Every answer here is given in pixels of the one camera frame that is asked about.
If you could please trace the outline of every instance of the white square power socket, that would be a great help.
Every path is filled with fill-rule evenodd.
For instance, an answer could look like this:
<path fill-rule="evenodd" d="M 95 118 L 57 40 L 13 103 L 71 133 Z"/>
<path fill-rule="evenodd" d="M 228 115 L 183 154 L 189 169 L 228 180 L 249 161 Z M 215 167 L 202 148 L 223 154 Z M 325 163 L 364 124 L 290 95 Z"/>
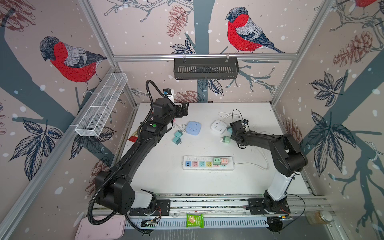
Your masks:
<path fill-rule="evenodd" d="M 227 129 L 227 125 L 223 122 L 223 121 L 220 121 L 220 120 L 215 120 L 212 125 L 211 125 L 211 129 L 214 131 L 214 132 L 217 132 L 219 134 L 222 134 L 226 129 Z"/>

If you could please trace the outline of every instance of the white power strip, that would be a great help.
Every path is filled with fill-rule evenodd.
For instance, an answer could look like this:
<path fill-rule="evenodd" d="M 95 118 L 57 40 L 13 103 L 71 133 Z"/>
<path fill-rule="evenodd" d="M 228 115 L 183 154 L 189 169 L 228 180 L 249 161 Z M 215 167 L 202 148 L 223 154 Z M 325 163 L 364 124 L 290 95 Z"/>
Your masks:
<path fill-rule="evenodd" d="M 215 158 L 227 159 L 226 165 L 214 164 Z M 233 170 L 233 159 L 232 157 L 223 156 L 184 156 L 182 167 L 184 170 L 210 170 L 210 171 L 226 171 Z"/>

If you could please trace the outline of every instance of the black hanging basket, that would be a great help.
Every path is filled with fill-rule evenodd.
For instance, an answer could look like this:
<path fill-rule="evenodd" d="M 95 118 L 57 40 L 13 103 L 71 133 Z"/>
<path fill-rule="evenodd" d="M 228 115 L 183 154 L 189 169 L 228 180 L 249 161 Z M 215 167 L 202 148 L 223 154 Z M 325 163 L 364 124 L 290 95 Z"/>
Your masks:
<path fill-rule="evenodd" d="M 175 79 L 235 79 L 239 73 L 237 58 L 175 58 Z"/>

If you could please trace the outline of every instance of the tabletop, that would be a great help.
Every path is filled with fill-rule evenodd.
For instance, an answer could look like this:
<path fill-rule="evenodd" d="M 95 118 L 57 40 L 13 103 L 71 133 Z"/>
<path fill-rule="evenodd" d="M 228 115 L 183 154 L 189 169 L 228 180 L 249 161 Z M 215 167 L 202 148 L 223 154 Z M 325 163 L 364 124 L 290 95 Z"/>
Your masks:
<path fill-rule="evenodd" d="M 236 162 L 251 162 L 266 167 L 263 155 L 255 146 L 240 149 L 235 141 L 222 143 L 220 138 L 230 136 L 228 131 L 219 135 L 211 130 L 211 124 L 223 120 L 219 112 L 231 113 L 238 109 L 243 118 L 249 120 L 250 130 L 266 134 L 283 134 L 269 103 L 190 103 L 188 116 L 176 118 L 175 124 L 187 124 L 189 121 L 201 123 L 197 136 L 183 132 L 181 143 L 172 142 L 174 127 L 166 133 L 160 142 L 148 153 L 137 169 L 131 186 L 134 190 L 145 189 L 157 194 L 264 194 L 272 183 L 276 172 L 271 152 L 262 149 L 269 169 L 262 170 L 251 164 L 235 164 L 232 171 L 192 171 L 183 170 L 184 156 L 232 156 Z M 131 136 L 144 120 L 150 109 L 149 103 L 141 103 L 133 122 Z M 224 121 L 227 125 L 232 117 Z M 127 141 L 123 155 L 133 145 Z M 296 176 L 288 188 L 289 194 L 308 194 L 301 176 Z"/>

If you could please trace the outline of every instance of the black mounting plate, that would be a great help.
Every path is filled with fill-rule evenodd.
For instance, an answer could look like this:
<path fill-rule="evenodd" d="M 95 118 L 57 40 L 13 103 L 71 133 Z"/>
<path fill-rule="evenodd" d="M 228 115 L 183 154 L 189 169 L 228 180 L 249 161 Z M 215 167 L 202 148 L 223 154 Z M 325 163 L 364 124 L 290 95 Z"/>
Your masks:
<path fill-rule="evenodd" d="M 170 200 L 157 200 L 156 201 L 156 207 L 159 207 L 161 209 L 161 215 L 162 216 L 169 216 L 169 208 L 170 208 Z M 155 212 L 151 216 L 160 216 L 159 211 L 155 207 Z M 148 216 L 145 215 L 142 211 L 129 211 L 130 216 Z"/>
<path fill-rule="evenodd" d="M 262 199 L 262 198 L 248 199 L 249 207 L 247 207 L 247 210 L 249 210 L 251 212 L 251 215 L 271 214 L 264 209 L 263 201 L 264 201 L 264 199 Z M 277 210 L 274 214 L 287 215 L 287 212 L 291 213 L 291 210 L 289 209 L 289 206 L 288 206 L 286 200 L 285 200 L 284 204 L 281 205 L 281 208 L 285 212 L 280 209 L 280 210 Z"/>

